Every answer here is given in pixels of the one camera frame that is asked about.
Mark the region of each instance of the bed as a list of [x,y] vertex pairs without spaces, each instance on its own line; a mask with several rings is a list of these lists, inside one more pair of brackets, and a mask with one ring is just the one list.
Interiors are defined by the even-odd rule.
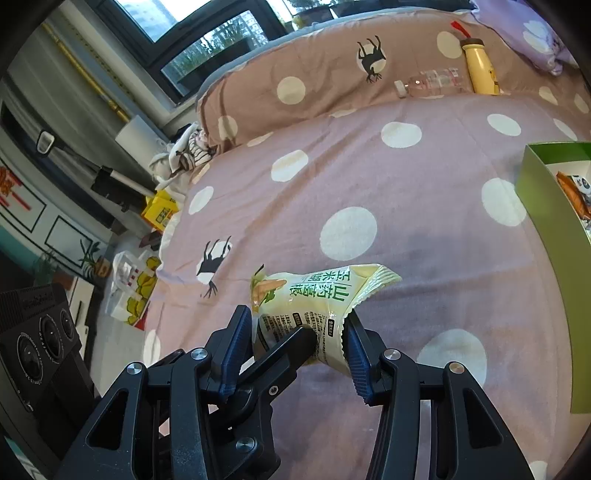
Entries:
[[[484,41],[502,95],[400,99],[395,80],[428,69],[455,67],[470,89],[453,20]],[[360,45],[379,45],[379,76]],[[526,144],[589,140],[589,105],[577,70],[533,68],[470,12],[377,12],[237,64],[197,106],[219,154],[162,254],[144,361],[203,345],[249,304],[262,264],[383,264],[402,282],[358,307],[364,326],[418,362],[466,364],[535,478],[551,478],[589,418],[570,414],[560,291],[513,185]],[[274,478],[362,478],[379,414],[350,378],[300,369],[274,403]],[[425,403],[421,425],[429,414]],[[428,426],[417,479],[427,445]]]

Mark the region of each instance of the window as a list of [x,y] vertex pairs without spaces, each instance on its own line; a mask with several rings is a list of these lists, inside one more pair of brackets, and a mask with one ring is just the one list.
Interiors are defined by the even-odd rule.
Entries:
[[225,63],[287,33],[284,0],[86,0],[168,96],[181,102]]
[[189,45],[162,69],[183,95],[198,89],[205,78],[225,63],[267,43],[250,11],[228,20]]

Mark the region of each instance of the white polka dot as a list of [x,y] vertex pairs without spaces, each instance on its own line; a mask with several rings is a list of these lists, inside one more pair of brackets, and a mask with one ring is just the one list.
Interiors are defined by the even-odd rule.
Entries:
[[213,187],[207,186],[203,190],[199,190],[193,200],[191,200],[191,204],[189,205],[189,215],[194,215],[203,207],[207,205],[209,200],[212,199],[213,196]]
[[488,215],[505,226],[517,226],[527,211],[515,193],[515,186],[502,179],[490,179],[482,186],[482,205]]
[[253,138],[252,140],[250,140],[250,142],[248,142],[246,144],[247,147],[254,147],[255,145],[258,145],[259,143],[263,143],[267,138],[269,138],[271,135],[273,134],[273,132],[269,132],[265,135],[262,135],[260,137],[256,137]]
[[574,96],[574,104],[583,113],[589,113],[589,105],[587,105],[587,102],[578,93]]
[[420,142],[423,132],[414,124],[390,122],[382,128],[382,141],[392,148],[412,147]]
[[448,330],[432,338],[420,351],[417,363],[445,367],[460,362],[480,384],[486,381],[486,352],[476,336],[462,329]]
[[217,119],[217,129],[222,140],[231,140],[238,133],[238,124],[229,115],[222,115]]
[[552,93],[552,90],[550,90],[550,87],[545,87],[545,86],[540,87],[540,89],[538,90],[538,94],[547,102],[558,105],[558,100],[556,99],[556,97]]
[[577,134],[573,132],[567,124],[565,124],[562,120],[558,120],[557,118],[553,118],[554,124],[558,127],[558,129],[564,133],[567,137],[569,137],[572,141],[577,141]]
[[437,48],[448,59],[458,59],[462,56],[460,41],[451,32],[439,32],[437,34]]
[[308,164],[308,155],[302,150],[295,150],[273,162],[271,180],[289,181]]
[[156,335],[156,330],[150,330],[144,339],[142,362],[146,367],[150,367],[158,360],[160,360],[160,339]]
[[[384,54],[384,57],[387,58],[388,56],[387,56],[386,51],[384,50],[383,45],[382,45],[381,49],[382,49],[382,53]],[[361,63],[361,59],[359,58],[359,50],[361,50],[361,49],[359,48],[359,45],[357,45],[357,50],[355,51],[355,60],[357,61],[357,66],[359,67],[359,70],[361,70],[362,72],[367,74],[363,64]],[[367,45],[363,46],[363,50],[365,51],[366,55],[370,55],[374,51],[374,46],[371,43],[368,43]],[[374,69],[375,73],[379,73],[386,67],[386,59],[376,60],[375,62],[373,62],[370,65],[370,67]]]
[[285,77],[277,85],[277,96],[286,105],[295,105],[304,99],[306,86],[298,77]]
[[486,117],[488,124],[499,133],[508,135],[509,137],[517,137],[521,133],[521,127],[511,117],[501,115],[500,113],[492,113]]
[[534,475],[535,480],[546,480],[547,469],[548,464],[541,460],[536,460],[535,462],[530,463],[530,470],[531,473]]
[[552,53],[552,49],[546,41],[536,37],[529,30],[524,30],[523,38],[535,51],[539,51],[540,53]]
[[[212,258],[219,258],[219,257],[226,258],[228,256],[228,253],[230,253],[230,250],[232,249],[232,247],[233,247],[233,245],[231,242],[228,242],[228,245],[226,246],[225,240],[218,240],[217,242],[211,242],[207,246],[207,253],[208,253],[208,256],[211,255]],[[203,285],[208,285],[209,282],[211,282],[215,273],[211,273],[211,272],[199,273],[199,269],[201,268],[202,263],[203,263],[203,259],[201,259],[201,261],[197,264],[197,267],[195,270],[195,272],[197,273],[197,280],[198,280],[198,282],[202,283]]]
[[333,118],[338,118],[340,116],[347,116],[352,114],[353,112],[356,112],[357,109],[356,108],[352,108],[351,110],[337,110],[336,112],[333,112],[330,114],[331,117]]
[[378,233],[372,213],[362,207],[347,207],[336,212],[322,227],[320,249],[333,260],[352,260],[365,253]]
[[530,20],[527,23],[524,23],[523,26],[527,28],[530,32],[532,32],[536,37],[545,37],[548,34],[548,30],[542,22],[538,22],[537,20]]

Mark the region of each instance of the yellow bottle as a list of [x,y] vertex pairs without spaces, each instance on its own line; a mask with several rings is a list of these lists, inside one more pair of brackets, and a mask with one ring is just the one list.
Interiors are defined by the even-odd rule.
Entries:
[[480,38],[465,38],[460,42],[466,53],[468,71],[472,86],[476,93],[485,95],[499,95],[499,83],[496,81],[495,68],[484,49],[484,42]]

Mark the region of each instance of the yellow box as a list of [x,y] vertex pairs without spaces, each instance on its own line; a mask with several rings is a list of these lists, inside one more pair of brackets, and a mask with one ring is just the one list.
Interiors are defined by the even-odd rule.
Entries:
[[164,231],[171,217],[178,212],[177,203],[164,190],[160,190],[152,199],[146,198],[147,206],[142,217],[154,228]]

